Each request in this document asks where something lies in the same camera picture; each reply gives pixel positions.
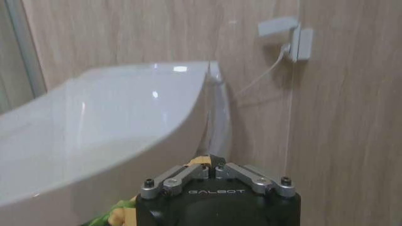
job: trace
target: bolt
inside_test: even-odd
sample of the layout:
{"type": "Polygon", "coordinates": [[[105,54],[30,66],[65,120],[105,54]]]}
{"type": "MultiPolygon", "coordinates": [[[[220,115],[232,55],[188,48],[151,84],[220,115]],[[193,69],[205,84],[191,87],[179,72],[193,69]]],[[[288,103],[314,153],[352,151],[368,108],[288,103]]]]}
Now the bolt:
{"type": "Polygon", "coordinates": [[[168,183],[169,184],[175,184],[177,182],[177,180],[175,180],[175,179],[168,179],[168,183]]]}
{"type": "Polygon", "coordinates": [[[256,180],[256,182],[257,182],[257,183],[264,183],[264,182],[265,182],[265,178],[259,178],[259,179],[256,180]]]}
{"type": "Polygon", "coordinates": [[[155,181],[153,181],[153,179],[147,179],[145,180],[145,182],[144,182],[144,187],[153,187],[153,185],[155,185],[155,181]]]}
{"type": "Polygon", "coordinates": [[[290,177],[281,177],[280,178],[280,184],[283,186],[291,186],[291,179],[290,179],[290,177]]]}
{"type": "Polygon", "coordinates": [[[217,163],[217,168],[223,169],[223,167],[224,167],[224,163],[223,162],[217,163]]]}

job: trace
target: toilet lid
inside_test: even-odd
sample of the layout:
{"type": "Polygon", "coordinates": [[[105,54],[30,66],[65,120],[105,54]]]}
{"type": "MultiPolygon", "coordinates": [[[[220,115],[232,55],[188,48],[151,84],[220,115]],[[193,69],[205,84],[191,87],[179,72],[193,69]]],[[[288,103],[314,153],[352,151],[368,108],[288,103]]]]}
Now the toilet lid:
{"type": "Polygon", "coordinates": [[[0,116],[0,208],[96,175],[163,139],[189,114],[205,68],[95,69],[0,116]]]}

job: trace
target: toilet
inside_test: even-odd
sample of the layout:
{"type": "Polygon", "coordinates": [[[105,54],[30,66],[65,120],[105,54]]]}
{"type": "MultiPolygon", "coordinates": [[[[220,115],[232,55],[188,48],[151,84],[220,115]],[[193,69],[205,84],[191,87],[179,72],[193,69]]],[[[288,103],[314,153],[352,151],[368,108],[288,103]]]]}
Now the toilet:
{"type": "Polygon", "coordinates": [[[0,116],[1,224],[83,224],[231,132],[216,62],[87,71],[0,116]]]}

